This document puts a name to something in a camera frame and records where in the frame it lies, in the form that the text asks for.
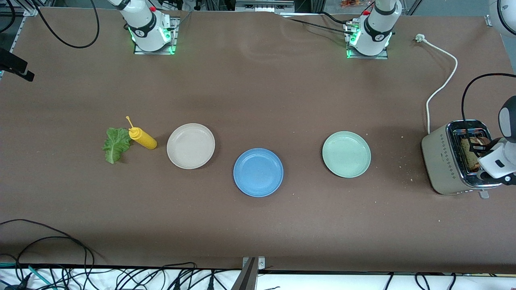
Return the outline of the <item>green lettuce leaf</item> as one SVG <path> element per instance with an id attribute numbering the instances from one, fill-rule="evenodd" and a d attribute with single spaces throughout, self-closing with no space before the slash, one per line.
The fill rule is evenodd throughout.
<path id="1" fill-rule="evenodd" d="M 109 127 L 106 131 L 107 138 L 102 147 L 105 154 L 105 160 L 110 164 L 115 164 L 120 160 L 121 155 L 129 150 L 131 146 L 131 138 L 129 130 L 124 127 Z"/>

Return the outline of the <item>yellow squeeze bottle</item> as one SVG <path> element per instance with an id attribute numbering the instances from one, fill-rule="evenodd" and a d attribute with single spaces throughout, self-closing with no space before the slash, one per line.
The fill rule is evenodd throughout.
<path id="1" fill-rule="evenodd" d="M 136 141 L 136 143 L 142 145 L 148 150 L 154 150 L 157 147 L 157 141 L 155 138 L 150 136 L 147 132 L 142 130 L 140 127 L 135 127 L 133 123 L 131 122 L 131 119 L 129 116 L 125 117 L 127 121 L 129 122 L 130 128 L 129 131 L 129 137 Z"/>

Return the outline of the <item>grey metal box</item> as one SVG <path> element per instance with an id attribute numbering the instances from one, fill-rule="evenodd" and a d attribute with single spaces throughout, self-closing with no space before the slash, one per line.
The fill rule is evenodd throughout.
<path id="1" fill-rule="evenodd" d="M 236 12 L 294 13 L 293 0 L 235 0 Z"/>

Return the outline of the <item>aluminium table edge bracket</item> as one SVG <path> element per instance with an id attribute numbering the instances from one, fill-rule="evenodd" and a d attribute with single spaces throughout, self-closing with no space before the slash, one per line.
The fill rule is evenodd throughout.
<path id="1" fill-rule="evenodd" d="M 231 290 L 256 290 L 258 272 L 265 269 L 265 257 L 244 257 L 240 271 Z"/>

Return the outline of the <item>mint green plate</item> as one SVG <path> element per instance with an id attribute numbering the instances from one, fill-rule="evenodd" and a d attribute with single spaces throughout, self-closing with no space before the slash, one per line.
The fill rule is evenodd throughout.
<path id="1" fill-rule="evenodd" d="M 361 176 L 372 161 L 368 143 L 350 131 L 331 134 L 322 146 L 321 156 L 327 169 L 341 178 Z"/>

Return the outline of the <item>beige chrome toaster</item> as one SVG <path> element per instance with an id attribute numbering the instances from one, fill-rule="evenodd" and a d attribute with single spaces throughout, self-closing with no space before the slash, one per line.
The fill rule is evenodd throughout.
<path id="1" fill-rule="evenodd" d="M 423 138 L 421 142 L 424 163 L 433 189 L 451 196 L 480 191 L 488 198 L 487 190 L 501 184 L 489 184 L 470 172 L 463 156 L 461 139 L 485 137 L 492 140 L 488 128 L 479 120 L 452 121 Z"/>

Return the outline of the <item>blue plate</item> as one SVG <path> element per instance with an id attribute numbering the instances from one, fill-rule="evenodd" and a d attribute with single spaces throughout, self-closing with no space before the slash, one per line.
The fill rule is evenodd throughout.
<path id="1" fill-rule="evenodd" d="M 271 150 L 256 147 L 238 156 L 233 167 L 237 188 L 247 196 L 262 198 L 279 189 L 284 178 L 280 158 Z"/>

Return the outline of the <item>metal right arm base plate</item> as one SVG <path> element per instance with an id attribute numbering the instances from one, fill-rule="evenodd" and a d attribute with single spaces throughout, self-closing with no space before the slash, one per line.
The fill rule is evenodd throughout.
<path id="1" fill-rule="evenodd" d="M 181 18 L 163 13 L 155 13 L 155 25 L 148 31 L 129 28 L 134 42 L 134 54 L 174 55 L 179 36 Z"/>

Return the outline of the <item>aluminium frame rail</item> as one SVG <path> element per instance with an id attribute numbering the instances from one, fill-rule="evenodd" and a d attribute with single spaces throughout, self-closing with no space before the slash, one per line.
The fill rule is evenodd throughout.
<path id="1" fill-rule="evenodd" d="M 11 48 L 24 18 L 36 15 L 36 6 L 47 4 L 48 0 L 0 0 L 0 48 Z"/>

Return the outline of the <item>beige plate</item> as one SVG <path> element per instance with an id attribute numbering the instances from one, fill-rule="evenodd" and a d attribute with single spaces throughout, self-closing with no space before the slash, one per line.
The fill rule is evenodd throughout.
<path id="1" fill-rule="evenodd" d="M 166 153 L 175 166 L 192 170 L 208 163 L 215 147 L 210 129 L 198 123 L 189 123 L 173 131 L 166 144 Z"/>

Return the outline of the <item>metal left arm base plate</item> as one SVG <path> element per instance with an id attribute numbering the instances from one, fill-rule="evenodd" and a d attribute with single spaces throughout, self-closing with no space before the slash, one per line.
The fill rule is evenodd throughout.
<path id="1" fill-rule="evenodd" d="M 389 41 L 387 41 L 386 44 L 384 44 L 383 50 L 381 51 L 381 53 L 374 55 L 374 56 L 368 56 L 368 55 L 360 53 L 354 46 L 352 46 L 352 41 L 356 40 L 357 34 L 360 32 L 359 23 L 354 20 L 346 21 L 346 23 L 343 24 L 343 29 L 346 32 L 352 32 L 352 34 L 346 35 L 346 37 L 345 37 L 347 58 L 376 59 L 376 60 L 388 59 L 387 45 L 389 44 Z"/>

